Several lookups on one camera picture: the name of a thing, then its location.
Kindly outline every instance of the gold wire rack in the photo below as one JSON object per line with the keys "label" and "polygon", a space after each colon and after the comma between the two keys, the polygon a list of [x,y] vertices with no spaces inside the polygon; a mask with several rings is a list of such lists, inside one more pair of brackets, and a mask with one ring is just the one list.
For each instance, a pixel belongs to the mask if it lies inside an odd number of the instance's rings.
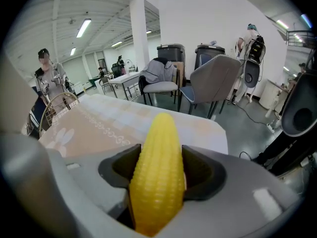
{"label": "gold wire rack", "polygon": [[46,106],[41,118],[40,137],[44,134],[44,130],[57,123],[57,121],[70,111],[73,107],[79,104],[78,98],[72,93],[61,93],[56,95]]}

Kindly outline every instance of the yellow corn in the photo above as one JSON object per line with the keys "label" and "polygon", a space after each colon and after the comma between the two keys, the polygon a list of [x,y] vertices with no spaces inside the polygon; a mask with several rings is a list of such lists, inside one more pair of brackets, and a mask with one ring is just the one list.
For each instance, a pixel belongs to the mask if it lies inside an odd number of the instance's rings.
{"label": "yellow corn", "polygon": [[181,209],[184,169],[171,115],[154,118],[129,189],[135,230],[141,234],[154,236]]}

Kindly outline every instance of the tablecloth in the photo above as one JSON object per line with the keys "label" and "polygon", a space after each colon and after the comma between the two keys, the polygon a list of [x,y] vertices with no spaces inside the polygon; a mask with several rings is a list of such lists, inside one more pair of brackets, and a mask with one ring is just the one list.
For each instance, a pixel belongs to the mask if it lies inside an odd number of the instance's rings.
{"label": "tablecloth", "polygon": [[225,130],[215,121],[100,94],[81,99],[39,141],[63,157],[143,144],[153,118],[161,112],[174,118],[181,144],[228,154]]}

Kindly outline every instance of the black trash can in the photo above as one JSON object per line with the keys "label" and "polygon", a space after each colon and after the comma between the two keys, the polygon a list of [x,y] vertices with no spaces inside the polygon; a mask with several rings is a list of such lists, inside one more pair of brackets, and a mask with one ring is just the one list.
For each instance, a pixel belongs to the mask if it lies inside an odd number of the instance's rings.
{"label": "black trash can", "polygon": [[185,48],[181,44],[160,45],[157,50],[159,58],[185,62]]}
{"label": "black trash can", "polygon": [[196,53],[196,62],[195,62],[195,69],[199,66],[205,64],[216,55],[224,55],[225,49],[218,46],[210,46],[208,44],[200,44],[195,49]]}

